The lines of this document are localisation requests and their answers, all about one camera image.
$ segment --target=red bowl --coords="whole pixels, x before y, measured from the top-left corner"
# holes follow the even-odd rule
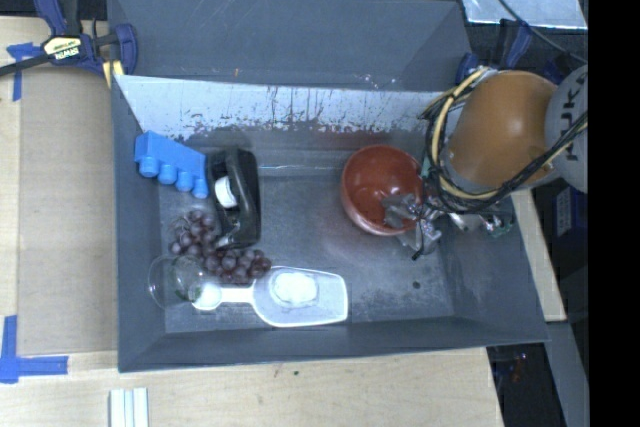
[[[393,146],[365,146],[349,157],[342,171],[342,206],[357,226],[374,235],[399,235],[415,227],[416,222],[408,219],[402,228],[384,223],[382,199],[409,193],[422,203],[420,166],[411,155]]]

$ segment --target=gray bin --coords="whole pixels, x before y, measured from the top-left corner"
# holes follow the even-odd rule
[[[349,155],[392,144],[421,159],[416,115],[451,87],[469,51],[456,4],[425,0],[108,0],[137,31],[134,76],[112,86],[122,372],[339,358],[547,340],[518,229],[492,238],[438,221],[438,250],[412,261],[354,226],[339,199]],[[249,306],[163,311],[145,289],[167,226],[198,201],[145,179],[135,137],[154,130],[203,152],[258,160],[263,231],[276,265],[341,274],[349,318],[272,328]]]

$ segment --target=yellow label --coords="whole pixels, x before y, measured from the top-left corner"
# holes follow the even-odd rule
[[[80,50],[78,50],[80,45],[82,45],[80,38],[58,37],[47,41],[44,45],[44,51],[47,55],[55,55],[56,59],[64,59],[65,57],[69,57],[69,55],[77,55],[80,52]]]

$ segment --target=wooden table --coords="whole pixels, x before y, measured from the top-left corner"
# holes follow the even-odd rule
[[[37,18],[0,17],[0,65],[11,62],[7,45],[40,43],[47,36]],[[55,77],[62,82],[68,73],[57,69]],[[26,72],[25,91],[30,80]],[[0,315],[5,316],[17,313],[19,286],[28,285],[18,285],[21,102],[11,101],[12,88],[13,77],[0,79]],[[545,318],[565,320],[531,194],[518,192],[514,200]],[[0,424],[106,426],[110,390],[146,387],[153,427],[503,425],[484,348],[135,374],[119,374],[116,364],[115,350],[76,352],[68,375],[0,385]]]

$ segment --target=white scoop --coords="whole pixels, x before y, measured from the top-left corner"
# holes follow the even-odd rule
[[[345,281],[329,272],[273,267],[248,287],[220,285],[211,279],[199,288],[191,303],[198,310],[215,310],[222,303],[248,303],[274,327],[331,324],[348,315]]]

